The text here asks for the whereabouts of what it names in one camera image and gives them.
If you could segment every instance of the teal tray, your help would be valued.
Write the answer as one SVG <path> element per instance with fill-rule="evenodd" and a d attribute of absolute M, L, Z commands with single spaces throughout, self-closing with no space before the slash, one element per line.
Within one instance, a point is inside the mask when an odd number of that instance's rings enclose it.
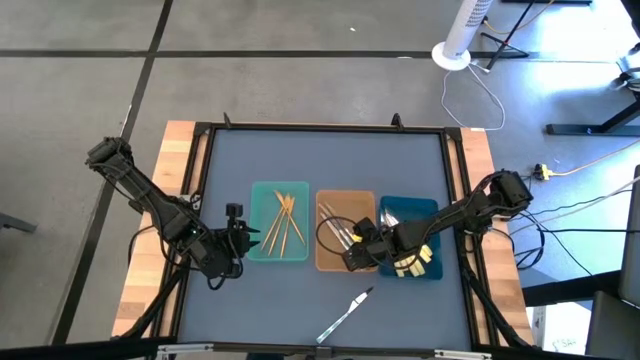
<path fill-rule="evenodd" d="M 300 241 L 298 233 L 293 225 L 289 226 L 287 234 L 287 245 L 284 256 L 280 257 L 282 247 L 282 235 L 284 232 L 287 218 L 282 221 L 280 232 L 278 234 L 278 242 L 273 248 L 271 256 L 269 256 L 268 247 L 261 251 L 262 242 L 265 240 L 273 219 L 276 218 L 280 211 L 280 201 L 276 197 L 275 191 L 279 191 L 282 196 L 287 194 L 295 198 L 293 206 L 293 220 L 298 225 L 298 229 L 304 237 L 304 245 Z M 253 183 L 251 189 L 251 211 L 249 214 L 249 226 L 260 230 L 260 233 L 252 234 L 251 240 L 260 241 L 260 244 L 249 250 L 247 255 L 252 261 L 304 261 L 309 257 L 309 184 L 306 182 L 278 182 L 278 181 L 259 181 Z"/>

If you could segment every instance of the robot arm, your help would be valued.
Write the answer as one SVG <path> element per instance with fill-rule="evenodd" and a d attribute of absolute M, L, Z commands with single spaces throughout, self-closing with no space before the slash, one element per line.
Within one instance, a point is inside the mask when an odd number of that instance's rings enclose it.
<path fill-rule="evenodd" d="M 148 211 L 160 237 L 181 257 L 191 258 L 207 279 L 239 276 L 236 261 L 257 244 L 249 240 L 249 232 L 255 230 L 238 219 L 242 205 L 227 204 L 227 228 L 210 230 L 191 204 L 166 195 L 135 167 L 125 140 L 105 138 L 88 155 L 89 168 L 131 194 L 129 205 L 139 213 Z"/>
<path fill-rule="evenodd" d="M 489 186 L 487 195 L 484 189 Z M 394 227 L 376 228 L 369 218 L 354 226 L 354 233 L 362 238 L 342 254 L 347 269 L 375 266 L 415 255 L 430 234 L 451 226 L 461 226 L 466 232 L 484 234 L 491 227 L 492 217 L 512 217 L 525 210 L 533 196 L 517 172 L 499 171 L 484 178 L 464 199 L 418 221 L 400 223 Z"/>

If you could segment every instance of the white fan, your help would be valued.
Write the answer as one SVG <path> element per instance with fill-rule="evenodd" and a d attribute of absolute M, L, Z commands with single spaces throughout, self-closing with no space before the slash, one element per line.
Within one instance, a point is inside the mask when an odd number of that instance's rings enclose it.
<path fill-rule="evenodd" d="M 447 40 L 436 45 L 431 54 L 440 67 L 449 71 L 458 71 L 469 66 L 471 55 L 469 44 L 493 0 L 464 0 L 456 20 L 453 22 Z"/>

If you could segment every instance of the knife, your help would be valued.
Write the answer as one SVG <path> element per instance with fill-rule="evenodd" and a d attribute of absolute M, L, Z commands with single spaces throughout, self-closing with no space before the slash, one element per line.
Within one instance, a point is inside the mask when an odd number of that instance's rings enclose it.
<path fill-rule="evenodd" d="M 358 295 L 358 297 L 356 297 L 355 299 L 353 299 L 353 301 L 351 302 L 351 305 L 349 306 L 349 310 L 347 310 L 346 313 L 344 313 L 344 315 L 342 315 L 340 317 L 340 319 L 336 320 L 336 322 L 333 323 L 333 325 L 329 326 L 329 328 L 327 330 L 325 330 L 322 335 L 318 336 L 316 338 L 316 342 L 318 344 L 322 344 L 322 342 L 324 341 L 324 339 L 327 338 L 327 336 L 331 335 L 331 333 L 333 332 L 333 330 L 335 330 L 340 324 L 342 324 L 342 322 L 344 321 L 344 319 L 347 318 L 347 316 L 349 316 L 349 314 L 351 314 L 358 306 L 360 306 L 360 304 L 362 304 L 362 302 L 364 301 L 364 299 L 367 298 L 367 296 L 369 295 L 369 293 L 371 292 L 371 290 L 373 290 L 373 286 L 368 288 L 365 292 L 363 292 L 362 294 Z"/>

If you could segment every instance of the gray concrete floor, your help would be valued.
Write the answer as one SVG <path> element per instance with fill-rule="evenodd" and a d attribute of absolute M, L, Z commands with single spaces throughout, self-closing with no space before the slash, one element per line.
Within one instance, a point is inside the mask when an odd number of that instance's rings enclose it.
<path fill-rule="evenodd" d="M 460 2 L 176 1 L 161 49 L 430 50 L 446 37 Z M 544 162 L 566 170 L 631 141 L 543 133 L 549 122 L 601 123 L 632 101 L 628 92 L 609 87 L 618 74 L 611 60 L 637 41 L 620 6 L 606 0 L 591 7 L 554 5 L 513 43 L 558 61 L 501 61 L 482 75 L 507 112 L 504 130 L 489 134 L 496 168 L 527 173 Z M 0 0 L 0 49 L 145 50 L 161 8 L 160 0 Z M 505 28 L 523 9 L 496 1 L 490 20 Z M 494 44 L 477 36 L 471 48 L 492 50 Z M 0 211 L 39 224 L 33 235 L 0 232 L 2 348 L 48 341 L 100 187 L 83 165 L 85 153 L 102 136 L 119 133 L 142 62 L 0 58 Z M 431 60 L 158 59 L 131 144 L 138 166 L 151 173 L 167 120 L 217 121 L 223 111 L 237 122 L 362 124 L 386 124 L 399 112 L 408 125 L 453 126 L 440 106 L 444 74 Z M 452 74 L 448 86 L 447 103 L 468 125 L 499 121 L 468 71 Z M 573 176 L 534 184 L 531 210 L 607 193 L 626 182 L 637 163 L 635 148 Z M 616 209 L 627 203 L 620 195 L 549 226 L 623 227 L 626 212 Z M 138 223 L 139 216 L 115 198 L 70 341 L 110 335 L 126 246 Z M 517 250 L 535 246 L 537 238 L 535 231 L 516 235 Z M 594 273 L 620 266 L 621 235 L 561 238 Z M 549 239 L 543 260 L 521 279 L 532 285 L 583 275 Z"/>

